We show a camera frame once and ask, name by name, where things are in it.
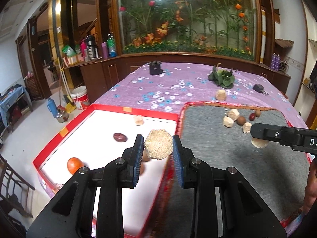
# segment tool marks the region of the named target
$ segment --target beige rock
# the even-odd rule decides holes
[[[219,101],[225,101],[227,99],[226,91],[223,89],[217,90],[216,99]]]
[[[252,124],[249,122],[245,122],[242,126],[242,131],[244,133],[250,133]]]
[[[134,122],[136,125],[143,125],[144,123],[143,117],[141,115],[134,116]]]
[[[164,159],[173,152],[173,137],[164,129],[151,130],[144,142],[148,157]]]
[[[224,126],[226,126],[226,127],[228,127],[228,128],[231,128],[232,125],[233,125],[233,123],[234,123],[234,121],[233,121],[230,117],[225,116],[225,117],[223,118],[222,124],[223,124]]]
[[[228,115],[232,120],[235,121],[235,120],[239,117],[240,113],[238,112],[237,109],[231,109],[231,110],[227,113],[227,115]]]
[[[256,148],[265,148],[268,145],[268,140],[261,140],[257,138],[252,138],[251,143],[256,147]]]

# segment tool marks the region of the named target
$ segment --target plant figurine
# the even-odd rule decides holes
[[[233,83],[235,77],[233,75],[237,70],[231,69],[231,71],[218,70],[218,66],[221,63],[218,63],[217,66],[213,67],[212,73],[208,76],[208,80],[215,82],[217,86],[222,88],[231,89],[233,88]]]

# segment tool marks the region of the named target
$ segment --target black cylindrical object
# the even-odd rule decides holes
[[[162,62],[160,61],[153,61],[153,62],[149,62],[149,68],[150,68],[150,74],[151,75],[160,75],[163,70],[161,70],[161,64]]]

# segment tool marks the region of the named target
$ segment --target tile floor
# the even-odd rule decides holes
[[[59,104],[58,92],[54,93],[51,98],[54,99],[56,105]],[[1,155],[8,161],[18,174],[20,174],[27,182],[35,187],[35,191],[29,194],[31,201],[31,213],[34,218],[24,218],[15,209],[10,215],[18,219],[26,229],[29,228],[33,220],[45,207],[50,200],[49,196],[41,187],[37,171],[32,161],[46,144],[67,124],[67,122],[59,123],[47,108],[46,100],[34,101],[33,112],[27,112],[14,125],[14,131],[10,134],[4,134],[4,145],[0,150]],[[80,113],[74,110],[69,115],[69,121]]]

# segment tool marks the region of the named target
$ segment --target ceiling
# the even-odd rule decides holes
[[[36,1],[37,0],[10,0],[6,4],[4,10],[0,13],[0,39],[17,33],[20,23],[27,16]],[[91,5],[95,4],[95,0],[77,0],[77,2]],[[39,13],[39,7],[36,8],[35,13]]]

